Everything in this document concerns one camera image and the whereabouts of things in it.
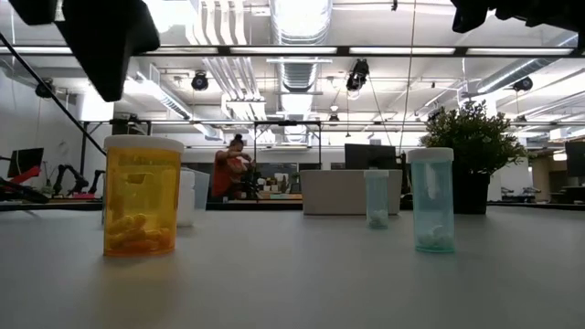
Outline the large orange pill bottle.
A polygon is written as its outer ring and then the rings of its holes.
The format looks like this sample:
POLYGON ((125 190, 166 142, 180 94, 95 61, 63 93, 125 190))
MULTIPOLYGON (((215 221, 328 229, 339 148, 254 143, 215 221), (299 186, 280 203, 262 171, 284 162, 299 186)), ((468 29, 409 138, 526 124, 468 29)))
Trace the large orange pill bottle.
POLYGON ((104 140, 103 254, 138 257, 176 248, 182 143, 155 136, 104 140))

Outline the clear plastic bin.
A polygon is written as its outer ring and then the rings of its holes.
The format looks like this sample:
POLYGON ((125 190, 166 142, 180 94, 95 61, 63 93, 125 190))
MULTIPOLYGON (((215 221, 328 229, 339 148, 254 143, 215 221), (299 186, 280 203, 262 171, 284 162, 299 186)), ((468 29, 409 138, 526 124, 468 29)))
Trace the clear plastic bin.
POLYGON ((195 174, 195 219, 206 209, 210 175, 172 166, 119 167, 104 179, 103 225, 132 219, 145 228, 175 228, 181 170, 195 174))

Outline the small teal pill bottle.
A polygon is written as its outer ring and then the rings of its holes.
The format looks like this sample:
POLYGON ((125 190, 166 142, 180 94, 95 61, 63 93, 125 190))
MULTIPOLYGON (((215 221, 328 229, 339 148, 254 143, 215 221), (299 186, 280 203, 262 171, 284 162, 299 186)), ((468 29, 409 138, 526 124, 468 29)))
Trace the small teal pill bottle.
POLYGON ((388 171, 364 172, 367 225, 372 229, 388 227, 388 171))

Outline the white opaque pill bottle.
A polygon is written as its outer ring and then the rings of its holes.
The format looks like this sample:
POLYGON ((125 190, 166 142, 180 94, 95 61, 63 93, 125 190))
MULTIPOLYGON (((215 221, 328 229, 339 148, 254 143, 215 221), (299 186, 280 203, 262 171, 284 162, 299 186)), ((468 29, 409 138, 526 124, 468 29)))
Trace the white opaque pill bottle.
POLYGON ((191 227, 195 221, 195 174, 181 170, 177 208, 177 225, 191 227))

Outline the green potted plant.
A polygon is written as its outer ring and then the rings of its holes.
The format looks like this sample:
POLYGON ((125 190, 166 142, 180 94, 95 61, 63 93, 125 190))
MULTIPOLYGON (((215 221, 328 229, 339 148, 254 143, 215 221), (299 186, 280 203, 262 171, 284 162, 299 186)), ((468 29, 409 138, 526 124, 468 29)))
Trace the green potted plant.
POLYGON ((467 101, 454 110, 440 108, 426 121, 424 147, 453 149, 453 211, 463 215, 486 213, 491 176, 527 155, 508 131, 511 121, 502 113, 490 116, 486 103, 467 101))

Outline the black overhead crossbar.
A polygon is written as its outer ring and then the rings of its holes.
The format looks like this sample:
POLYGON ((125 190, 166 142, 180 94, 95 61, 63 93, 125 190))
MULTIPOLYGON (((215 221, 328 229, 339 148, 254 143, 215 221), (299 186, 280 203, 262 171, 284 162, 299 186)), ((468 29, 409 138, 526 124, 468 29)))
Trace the black overhead crossbar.
POLYGON ((145 57, 361 57, 361 58, 585 58, 580 48, 509 47, 299 47, 299 46, 162 46, 145 57))

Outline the black metal frame stand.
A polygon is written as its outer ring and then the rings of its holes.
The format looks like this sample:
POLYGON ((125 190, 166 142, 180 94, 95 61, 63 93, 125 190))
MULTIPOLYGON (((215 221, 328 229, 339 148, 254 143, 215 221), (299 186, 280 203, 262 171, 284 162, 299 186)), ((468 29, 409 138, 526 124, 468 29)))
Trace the black metal frame stand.
MULTIPOLYGON (((257 152, 258 152, 258 144, 257 144, 257 139, 259 138, 259 136, 261 136, 262 134, 264 134, 265 130, 269 130, 273 125, 277 125, 280 127, 293 127, 293 126, 300 126, 303 125, 305 126, 307 132, 310 131, 310 129, 308 128, 310 125, 314 125, 318 128, 318 134, 316 135, 317 139, 318 139, 318 162, 316 163, 316 169, 322 169, 323 167, 323 162, 322 162, 322 131, 323 131, 323 124, 321 121, 317 120, 317 121, 295 121, 295 120, 280 120, 280 121, 254 121, 253 122, 253 160, 257 162, 257 152), (264 128, 266 128, 265 130, 262 130, 260 132, 260 134, 258 134, 258 127, 259 126, 263 126, 264 128)), ((297 172, 292 175, 290 178, 287 178, 287 182, 290 183, 291 185, 293 183, 297 184, 298 186, 301 186, 301 169, 300 169, 300 165, 297 165, 297 172)), ((299 198, 297 197, 296 199, 292 199, 292 198, 288 198, 288 199, 270 199, 270 196, 268 196, 268 198, 264 198, 265 195, 259 194, 259 190, 257 190, 257 183, 253 183, 253 187, 254 187, 254 198, 251 198, 251 200, 254 200, 252 202, 255 202, 256 204, 260 204, 262 202, 268 202, 268 201, 294 201, 297 200, 302 203, 302 196, 299 196, 299 198)))

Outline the person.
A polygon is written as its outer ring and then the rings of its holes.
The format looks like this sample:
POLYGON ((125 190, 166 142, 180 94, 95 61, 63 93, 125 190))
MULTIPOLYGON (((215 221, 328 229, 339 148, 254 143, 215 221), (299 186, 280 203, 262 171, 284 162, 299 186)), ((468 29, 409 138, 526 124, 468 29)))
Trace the person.
POLYGON ((211 195, 216 200, 230 200, 241 195, 241 178, 256 164, 243 149, 244 140, 238 133, 227 149, 215 153, 211 195))

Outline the large teal pill bottle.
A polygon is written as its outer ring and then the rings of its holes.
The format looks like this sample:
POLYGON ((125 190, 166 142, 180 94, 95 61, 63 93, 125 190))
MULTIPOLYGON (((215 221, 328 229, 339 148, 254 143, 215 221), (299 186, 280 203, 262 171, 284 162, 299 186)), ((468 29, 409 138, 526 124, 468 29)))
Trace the large teal pill bottle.
POLYGON ((452 148, 431 147, 407 153, 410 164, 414 243, 417 251, 455 251, 452 148))

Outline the black computer monitor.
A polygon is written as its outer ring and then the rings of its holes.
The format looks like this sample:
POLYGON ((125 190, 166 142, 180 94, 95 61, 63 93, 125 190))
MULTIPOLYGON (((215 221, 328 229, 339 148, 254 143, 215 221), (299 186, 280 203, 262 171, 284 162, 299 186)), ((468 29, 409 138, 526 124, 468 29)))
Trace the black computer monitor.
POLYGON ((14 150, 11 154, 7 176, 14 178, 34 167, 40 167, 43 154, 43 148, 14 150))
POLYGON ((345 169, 398 169, 394 146, 345 144, 345 169))
POLYGON ((585 142, 567 142, 565 152, 568 176, 585 176, 585 142))

